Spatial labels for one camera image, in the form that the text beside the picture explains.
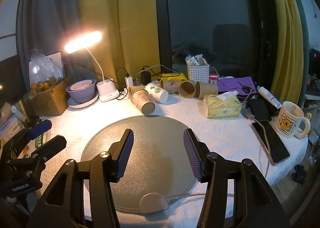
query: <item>yellow plastic package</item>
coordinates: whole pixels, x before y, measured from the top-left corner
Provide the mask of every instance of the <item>yellow plastic package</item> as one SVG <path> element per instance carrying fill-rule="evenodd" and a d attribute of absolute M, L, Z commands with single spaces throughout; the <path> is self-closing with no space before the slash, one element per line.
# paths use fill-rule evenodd
<path fill-rule="evenodd" d="M 180 80 L 180 81 L 186 81 L 186 76 L 180 72 L 180 75 L 177 76 L 178 73 L 163 73 L 160 76 L 165 77 L 165 80 Z"/>
<path fill-rule="evenodd" d="M 205 95 L 199 105 L 200 113 L 206 118 L 237 117 L 241 111 L 241 103 L 236 96 L 223 97 L 219 95 Z"/>

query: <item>desk lamp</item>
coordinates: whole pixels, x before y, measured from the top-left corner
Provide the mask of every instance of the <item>desk lamp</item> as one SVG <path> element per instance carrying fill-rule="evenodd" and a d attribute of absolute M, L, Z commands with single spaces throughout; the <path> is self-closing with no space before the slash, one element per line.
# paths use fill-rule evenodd
<path fill-rule="evenodd" d="M 71 54 L 77 50 L 85 48 L 87 52 L 92 56 L 94 61 L 98 64 L 99 69 L 102 74 L 102 81 L 97 83 L 97 88 L 99 92 L 99 99 L 101 102 L 107 102 L 114 98 L 117 98 L 119 95 L 119 91 L 116 89 L 116 86 L 111 80 L 105 80 L 102 68 L 96 58 L 92 55 L 92 53 L 88 50 L 88 46 L 93 45 L 102 39 L 102 34 L 99 31 L 94 31 L 88 34 L 85 34 L 75 40 L 70 41 L 65 45 L 64 50 Z"/>

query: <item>purple bowl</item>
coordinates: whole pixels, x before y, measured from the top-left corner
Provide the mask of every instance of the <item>purple bowl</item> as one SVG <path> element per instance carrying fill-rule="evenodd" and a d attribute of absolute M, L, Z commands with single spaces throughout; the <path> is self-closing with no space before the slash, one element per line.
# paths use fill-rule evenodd
<path fill-rule="evenodd" d="M 82 89 L 71 90 L 70 87 L 74 84 L 71 84 L 66 88 L 66 91 L 71 96 L 71 98 L 79 104 L 90 101 L 94 96 L 94 91 L 96 89 L 96 80 L 91 79 L 92 83 L 89 86 L 86 86 Z"/>

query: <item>white plate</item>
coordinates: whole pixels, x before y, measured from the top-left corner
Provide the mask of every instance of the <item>white plate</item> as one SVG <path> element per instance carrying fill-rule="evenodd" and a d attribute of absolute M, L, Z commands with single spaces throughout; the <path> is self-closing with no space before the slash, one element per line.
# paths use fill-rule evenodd
<path fill-rule="evenodd" d="M 74 84 L 70 87 L 70 89 L 71 89 L 72 91 L 79 90 L 79 89 L 83 89 L 83 88 L 91 85 L 91 83 L 92 83 L 92 80 L 90 80 L 90 79 L 82 80 L 82 81 L 79 81 L 79 82 L 77 82 L 77 83 L 74 83 Z"/>
<path fill-rule="evenodd" d="M 74 100 L 70 97 L 68 100 L 68 105 L 73 109 L 80 109 L 80 108 L 83 108 L 83 107 L 86 107 L 86 106 L 93 104 L 98 99 L 98 97 L 99 97 L 99 93 L 96 90 L 94 92 L 93 98 L 90 101 L 79 104 L 79 103 L 74 102 Z"/>

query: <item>brown paper cup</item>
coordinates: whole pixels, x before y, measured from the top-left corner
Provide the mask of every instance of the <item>brown paper cup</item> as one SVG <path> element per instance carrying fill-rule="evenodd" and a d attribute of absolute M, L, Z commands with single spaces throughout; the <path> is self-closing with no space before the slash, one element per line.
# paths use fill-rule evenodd
<path fill-rule="evenodd" d="M 218 86 L 215 84 L 209 84 L 205 82 L 197 82 L 196 83 L 196 93 L 195 98 L 203 99 L 205 95 L 217 95 L 218 94 Z"/>
<path fill-rule="evenodd" d="M 178 88 L 178 92 L 185 98 L 191 98 L 196 92 L 194 84 L 190 81 L 183 81 Z"/>
<path fill-rule="evenodd" d="M 156 106 L 149 98 L 147 90 L 137 90 L 132 95 L 132 102 L 144 114 L 150 115 L 154 112 Z"/>
<path fill-rule="evenodd" d="M 137 90 L 143 90 L 146 86 L 129 86 L 128 88 L 128 96 L 132 102 L 132 95 L 134 92 L 136 92 Z"/>
<path fill-rule="evenodd" d="M 180 80 L 161 80 L 160 81 L 161 88 L 168 91 L 169 94 L 178 93 L 180 84 L 181 84 Z"/>

